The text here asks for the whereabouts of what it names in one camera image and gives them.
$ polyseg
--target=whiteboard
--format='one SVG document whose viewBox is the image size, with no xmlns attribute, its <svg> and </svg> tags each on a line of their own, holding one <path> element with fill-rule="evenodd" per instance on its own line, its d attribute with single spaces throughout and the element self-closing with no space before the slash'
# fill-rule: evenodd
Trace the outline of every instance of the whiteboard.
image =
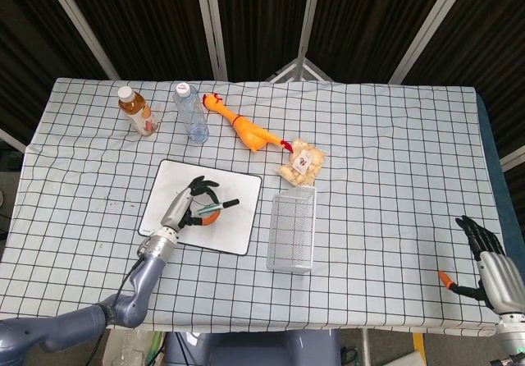
<svg viewBox="0 0 525 366">
<path fill-rule="evenodd" d="M 139 234 L 149 236 L 159 229 L 171 201 L 197 176 L 205 176 L 205 180 L 219 183 L 219 186 L 214 188 L 219 202 L 238 199 L 240 204 L 222 210 L 219 218 L 209 226 L 184 227 L 179 233 L 179 242 L 232 254 L 246 254 L 261 189 L 259 176 L 182 162 L 162 161 L 140 223 Z M 195 216 L 202 206 L 211 203 L 207 195 L 195 197 L 191 205 L 193 215 Z"/>
</svg>

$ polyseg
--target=plastic bag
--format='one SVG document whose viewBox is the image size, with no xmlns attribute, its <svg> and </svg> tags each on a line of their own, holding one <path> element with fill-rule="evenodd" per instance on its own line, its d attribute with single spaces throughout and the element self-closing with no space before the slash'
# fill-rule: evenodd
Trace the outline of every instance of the plastic bag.
<svg viewBox="0 0 525 366">
<path fill-rule="evenodd" d="M 301 139 L 292 142 L 294 153 L 290 155 L 289 162 L 277 171 L 293 185 L 311 185 L 321 170 L 325 161 L 325 154 L 313 144 L 308 144 Z"/>
</svg>

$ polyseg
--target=orange rubber chicken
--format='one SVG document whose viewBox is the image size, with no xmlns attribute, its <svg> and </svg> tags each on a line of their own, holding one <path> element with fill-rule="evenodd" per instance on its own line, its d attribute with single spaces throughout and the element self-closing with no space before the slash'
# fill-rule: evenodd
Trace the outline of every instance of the orange rubber chicken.
<svg viewBox="0 0 525 366">
<path fill-rule="evenodd" d="M 203 104 L 208 110 L 222 114 L 224 118 L 233 125 L 235 132 L 237 132 L 237 135 L 243 143 L 254 153 L 264 147 L 266 143 L 275 144 L 287 149 L 291 153 L 294 152 L 291 144 L 287 141 L 279 139 L 260 126 L 256 126 L 240 114 L 233 113 L 230 109 L 226 108 L 222 102 L 222 98 L 219 97 L 218 94 L 204 95 Z"/>
</svg>

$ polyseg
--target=bottle cap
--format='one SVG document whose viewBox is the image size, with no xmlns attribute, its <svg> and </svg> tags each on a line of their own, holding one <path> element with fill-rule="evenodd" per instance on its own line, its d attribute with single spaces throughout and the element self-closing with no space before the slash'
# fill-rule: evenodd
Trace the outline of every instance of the bottle cap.
<svg viewBox="0 0 525 366">
<path fill-rule="evenodd" d="M 191 94 L 191 89 L 189 89 L 188 83 L 179 83 L 175 87 L 175 91 L 177 92 L 177 95 L 179 95 L 181 98 L 189 97 Z"/>
<path fill-rule="evenodd" d="M 131 102 L 133 99 L 135 99 L 135 92 L 130 86 L 125 85 L 124 87 L 120 87 L 118 89 L 118 98 L 122 102 Z"/>
</svg>

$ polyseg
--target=grid tablecloth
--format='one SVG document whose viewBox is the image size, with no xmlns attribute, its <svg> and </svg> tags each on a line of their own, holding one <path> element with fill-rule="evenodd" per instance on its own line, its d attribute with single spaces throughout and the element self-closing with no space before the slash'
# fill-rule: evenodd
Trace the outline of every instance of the grid tablecloth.
<svg viewBox="0 0 525 366">
<path fill-rule="evenodd" d="M 189 144 L 171 82 L 129 82 L 161 122 L 140 137 L 117 106 L 124 84 L 55 84 L 25 154 L 0 264 L 3 318 L 52 316 L 114 293 L 136 260 L 140 218 L 168 158 L 259 175 L 262 191 L 247 255 L 177 245 L 144 328 L 493 332 L 494 314 L 437 277 L 439 268 L 465 286 L 478 279 L 454 217 L 466 213 L 500 238 L 473 89 L 192 83 L 276 135 L 326 152 L 313 270 L 295 275 L 266 269 L 272 196 L 290 188 L 276 169 L 288 154 L 250 153 L 216 113 L 207 114 L 208 142 Z"/>
</svg>

